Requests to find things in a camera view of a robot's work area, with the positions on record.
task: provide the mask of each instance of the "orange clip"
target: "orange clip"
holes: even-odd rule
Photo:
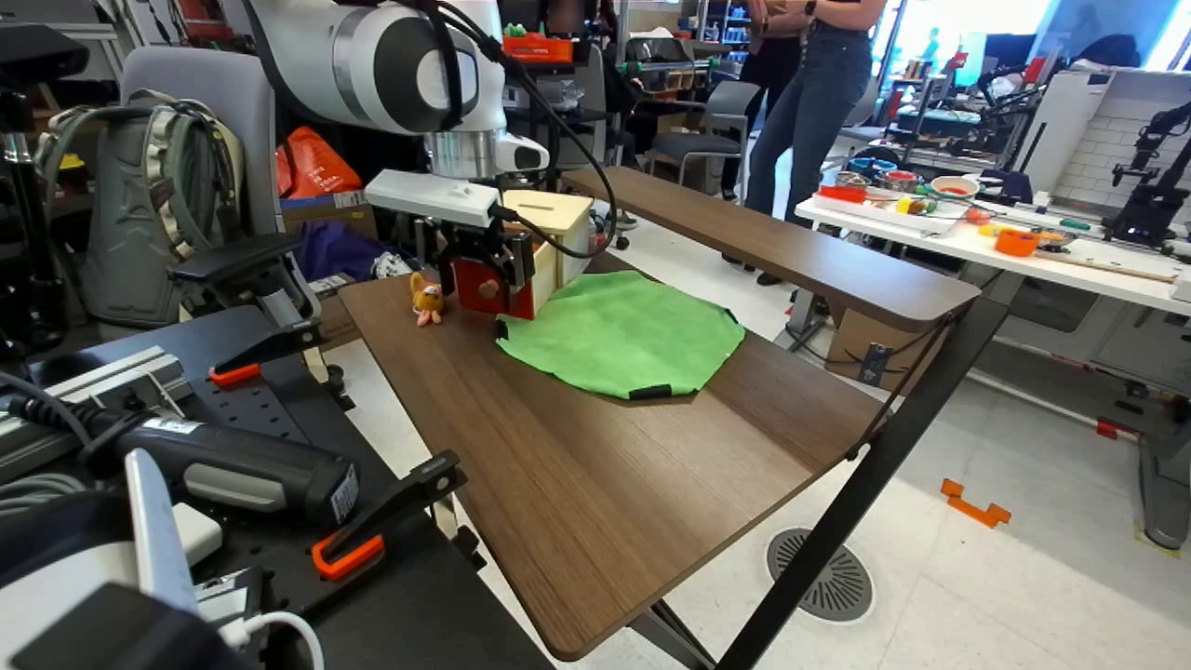
[[[317,570],[323,581],[355,577],[359,570],[365,570],[365,566],[372,566],[372,563],[382,560],[382,537],[370,537],[365,542],[359,542],[359,549],[348,550],[344,560],[327,563],[323,550],[327,550],[330,539],[335,539],[335,537],[317,539],[317,542],[308,549],[308,563],[314,563],[314,570]]]
[[[251,381],[260,377],[260,365],[237,365],[237,370],[227,370],[227,371],[207,371],[207,381],[219,386],[219,390],[230,390],[230,386],[242,386]]]
[[[1009,524],[1009,519],[1014,519],[1014,514],[1009,514],[1005,505],[998,505],[998,504],[989,504],[985,509],[973,505],[973,504],[964,500],[964,485],[958,485],[958,479],[942,479],[942,495],[947,495],[949,505],[958,505],[959,514],[968,514],[973,520],[979,520],[979,524],[985,524],[985,530]]]

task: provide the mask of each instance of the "wooden table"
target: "wooden table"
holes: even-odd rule
[[[892,328],[937,325],[979,293],[973,282],[942,278],[937,271],[807,228],[776,222],[769,215],[644,171],[606,168],[606,180],[622,209]],[[593,168],[561,175],[561,185],[606,196]]]
[[[652,189],[637,175],[613,184],[634,214],[898,325],[927,328],[974,299],[958,278],[855,246],[777,222],[762,231],[756,215],[658,180]],[[880,401],[756,336],[695,397],[609,401],[506,359],[490,316],[415,328],[407,282],[351,285],[344,302],[426,444],[462,455],[462,500],[560,659],[647,616],[851,455],[880,416]]]

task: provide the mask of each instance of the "green cloth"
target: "green cloth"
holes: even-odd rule
[[[640,271],[594,271],[560,292],[537,321],[506,316],[499,346],[582,390],[613,397],[695,395],[746,328],[719,307]]]

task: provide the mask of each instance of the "metal frame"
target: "metal frame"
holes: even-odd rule
[[[902,386],[885,397],[884,415],[871,419],[871,433],[867,433],[871,452],[864,455],[855,473],[844,479],[844,488],[834,495],[834,504],[813,530],[807,542],[788,560],[784,573],[769,584],[769,591],[752,609],[752,618],[746,623],[746,630],[737,634],[737,639],[727,649],[719,663],[709,659],[709,653],[695,644],[695,635],[680,625],[680,618],[668,603],[654,603],[654,609],[637,618],[634,630],[684,668],[721,668],[721,670],[756,668],[762,653],[776,644],[776,635],[784,630],[784,623],[793,618],[795,603],[807,594],[815,577],[825,570],[834,550],[844,549],[844,539],[864,520],[871,504],[885,491],[902,462],[934,426],[937,408],[964,382],[968,370],[995,341],[998,328],[1009,316],[1005,299],[1014,299],[1021,282],[1024,282],[1021,277],[995,277],[984,285],[984,299],[974,299],[959,316],[931,331],[931,341],[917,359],[913,371],[902,381]]]

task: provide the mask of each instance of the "orange object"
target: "orange object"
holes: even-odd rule
[[[260,377],[260,365],[237,365],[237,370],[227,370],[227,371],[207,371],[207,381],[219,386],[219,390],[230,390],[230,386],[242,386],[251,381]]]
[[[314,127],[297,127],[288,147],[273,153],[273,175],[281,196],[323,196],[365,185]]]
[[[973,228],[984,228],[984,222],[989,222],[989,221],[995,221],[995,215],[989,215],[985,209],[974,209],[974,206],[964,214],[964,222],[973,222]]]
[[[851,206],[864,206],[864,200],[867,200],[864,184],[818,185],[818,192],[829,196],[829,200],[851,200]]]
[[[534,66],[568,66],[573,62],[573,40],[545,39],[545,34],[510,34],[506,56]]]
[[[1005,254],[1005,257],[1036,257],[1040,233],[1031,233],[1031,231],[1001,231],[995,251]]]
[[[426,325],[442,325],[442,282],[426,271],[408,271],[408,293],[415,293],[415,321]]]
[[[362,573],[365,566],[381,563],[382,560],[382,537],[370,537],[362,549],[348,550],[344,560],[327,560],[327,539],[317,539],[308,549],[308,563],[314,570],[323,577],[323,581],[348,581],[355,573]]]
[[[958,479],[942,479],[942,495],[947,495],[947,504],[953,505],[953,509],[959,509],[964,519],[973,519],[973,520],[979,520],[979,524],[985,524],[985,530],[998,530],[998,524],[1009,524],[1009,509],[1005,505],[998,505],[998,504],[989,504],[985,509],[979,509],[979,505],[973,505],[968,500],[964,500],[964,485],[958,485]]]

